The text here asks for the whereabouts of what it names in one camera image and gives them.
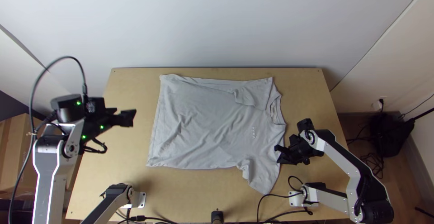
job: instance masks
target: power outlet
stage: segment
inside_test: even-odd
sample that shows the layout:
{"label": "power outlet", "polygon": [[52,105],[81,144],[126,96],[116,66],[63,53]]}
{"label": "power outlet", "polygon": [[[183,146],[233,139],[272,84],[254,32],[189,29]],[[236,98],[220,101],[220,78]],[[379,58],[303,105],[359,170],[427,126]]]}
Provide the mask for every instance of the power outlet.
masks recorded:
{"label": "power outlet", "polygon": [[386,96],[381,96],[380,98],[378,98],[377,101],[373,102],[373,103],[371,104],[371,108],[372,108],[372,110],[373,110],[373,111],[381,111],[381,109],[383,108],[384,104],[386,103],[386,98],[387,98]]}

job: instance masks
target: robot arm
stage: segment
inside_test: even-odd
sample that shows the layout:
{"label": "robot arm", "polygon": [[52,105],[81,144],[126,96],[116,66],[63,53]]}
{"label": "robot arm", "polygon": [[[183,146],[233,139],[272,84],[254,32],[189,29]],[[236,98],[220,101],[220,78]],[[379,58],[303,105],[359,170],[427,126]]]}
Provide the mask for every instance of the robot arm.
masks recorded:
{"label": "robot arm", "polygon": [[[34,224],[61,223],[67,175],[75,168],[77,158],[84,152],[105,153],[107,147],[96,137],[115,125],[133,126],[136,110],[121,111],[105,108],[104,98],[85,98],[67,95],[51,101],[57,121],[48,124],[33,146],[33,165],[38,173]],[[58,128],[62,135],[55,133]],[[89,141],[102,150],[89,147]],[[106,190],[106,198],[83,223],[107,223],[120,208],[143,208],[146,195],[136,192],[130,185],[112,185]]]}
{"label": "robot arm", "polygon": [[326,188],[325,183],[305,183],[302,195],[289,198],[291,206],[318,206],[322,203],[348,215],[355,223],[380,224],[393,221],[394,212],[384,185],[371,169],[336,142],[329,130],[315,130],[310,119],[297,123],[298,136],[290,137],[289,148],[275,146],[280,151],[279,163],[309,164],[309,158],[327,154],[349,176],[345,193]]}

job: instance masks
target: white t-shirt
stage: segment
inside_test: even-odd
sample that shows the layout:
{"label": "white t-shirt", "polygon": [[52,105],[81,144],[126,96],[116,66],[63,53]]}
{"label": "white t-shirt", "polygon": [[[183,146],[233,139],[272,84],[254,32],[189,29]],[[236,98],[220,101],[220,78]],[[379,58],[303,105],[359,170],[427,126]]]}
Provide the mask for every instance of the white t-shirt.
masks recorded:
{"label": "white t-shirt", "polygon": [[225,81],[161,75],[147,166],[215,169],[236,166],[268,194],[286,124],[273,78]]}

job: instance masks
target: cardboard box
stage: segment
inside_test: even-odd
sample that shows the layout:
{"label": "cardboard box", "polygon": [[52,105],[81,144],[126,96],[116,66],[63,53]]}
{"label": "cardboard box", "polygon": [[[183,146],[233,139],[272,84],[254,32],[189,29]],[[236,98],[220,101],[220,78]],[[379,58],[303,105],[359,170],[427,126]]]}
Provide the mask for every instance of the cardboard box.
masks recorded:
{"label": "cardboard box", "polygon": [[[34,119],[35,126],[41,121]],[[21,114],[0,122],[0,198],[10,199],[18,173],[30,145],[28,114]],[[30,156],[15,195],[17,200],[32,200],[35,196],[38,174]]]}

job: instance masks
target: wooden table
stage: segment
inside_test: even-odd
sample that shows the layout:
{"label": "wooden table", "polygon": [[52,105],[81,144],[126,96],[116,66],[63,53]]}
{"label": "wooden table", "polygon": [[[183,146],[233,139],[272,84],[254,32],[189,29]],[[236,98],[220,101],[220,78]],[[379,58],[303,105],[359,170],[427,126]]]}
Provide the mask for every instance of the wooden table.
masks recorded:
{"label": "wooden table", "polygon": [[[316,68],[115,68],[104,93],[107,107],[136,108],[133,128],[113,128],[98,139],[106,142],[104,155],[84,154],[69,204],[67,218],[84,219],[101,201],[99,195],[116,183],[132,184],[147,193],[143,209],[131,216],[164,217],[175,222],[209,222],[213,210],[223,210],[225,221],[256,221],[261,194],[251,188],[236,167],[215,170],[181,170],[146,167],[151,130],[160,92],[160,74],[177,74],[223,80],[254,80],[272,76],[282,94],[281,109],[288,137],[297,133],[296,123],[311,118],[316,129],[330,129],[347,147],[333,101],[321,69]],[[305,166],[282,165],[271,193],[287,195],[290,175],[304,182],[321,181],[328,188],[345,191],[348,177],[327,156],[311,158]],[[259,212],[261,220],[282,212],[298,210],[283,198],[266,197]],[[282,221],[339,219],[346,216],[326,206],[310,208],[314,215],[297,213]],[[117,215],[112,220],[121,220]]]}

